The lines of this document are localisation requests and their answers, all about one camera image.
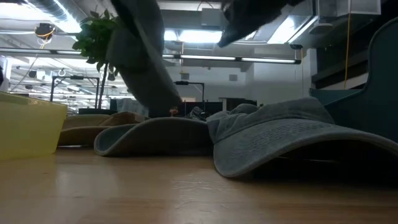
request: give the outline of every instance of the wall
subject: wall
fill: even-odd
[[[316,73],[316,51],[308,50],[300,65],[255,63],[248,71],[246,87],[250,100],[278,103],[309,96],[311,75]]]
[[[167,71],[172,80],[181,80],[180,67],[168,67]],[[201,68],[187,67],[183,68],[184,73],[190,74],[190,82],[205,83],[205,100],[218,102],[220,98],[245,98],[245,79],[246,73],[241,72],[239,68]],[[229,81],[229,75],[238,75],[236,82]],[[177,86],[181,97],[195,97],[201,101],[201,85]]]

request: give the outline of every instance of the hat brim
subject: hat brim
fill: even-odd
[[[58,146],[92,146],[95,137],[110,126],[86,126],[61,131]]]
[[[212,146],[206,123],[185,118],[154,118],[115,126],[94,141],[94,151],[100,156],[209,155]]]
[[[308,119],[279,119],[217,142],[215,167],[224,177],[239,177],[288,152],[334,140],[361,141],[398,156],[395,142],[375,134]]]

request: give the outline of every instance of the desk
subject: desk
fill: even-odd
[[[228,180],[210,158],[0,162],[0,223],[397,223],[398,190]]]

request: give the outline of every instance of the gray bucket hat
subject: gray bucket hat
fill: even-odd
[[[206,122],[154,118],[108,128],[94,141],[99,156],[208,156],[213,152]]]
[[[261,108],[240,105],[210,116],[207,123],[215,167],[225,177],[242,176],[288,152],[335,140],[359,141],[398,156],[398,144],[389,139],[335,125],[315,98]]]

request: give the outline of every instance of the hat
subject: hat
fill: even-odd
[[[94,141],[94,151],[100,156],[210,155],[212,149],[206,122],[187,118],[115,126]]]
[[[164,23],[156,0],[112,0],[119,15],[106,58],[135,98],[150,110],[177,106],[181,99],[162,60]]]
[[[145,120],[145,116],[130,112],[113,115],[84,114],[70,116],[63,122],[58,146],[92,146],[95,137],[105,129],[122,124],[136,124]]]
[[[228,25],[218,42],[219,47],[245,38],[264,24],[271,23],[281,15],[287,4],[296,6],[304,0],[230,0],[224,1],[222,10]]]
[[[230,113],[221,112],[210,116],[207,123],[215,144],[215,167],[225,177],[239,177],[277,157],[289,156],[293,151],[298,152],[299,149],[317,143],[336,140],[366,143],[376,152],[383,151],[398,156],[398,145],[391,140],[335,125],[315,98],[286,101],[261,108],[240,105]],[[319,152],[324,148],[318,147],[316,150]],[[337,150],[342,153],[339,156],[344,156],[354,149],[341,145],[335,149]],[[356,159],[361,158],[361,150],[355,153]],[[325,154],[326,152],[318,153],[322,159],[328,159]]]

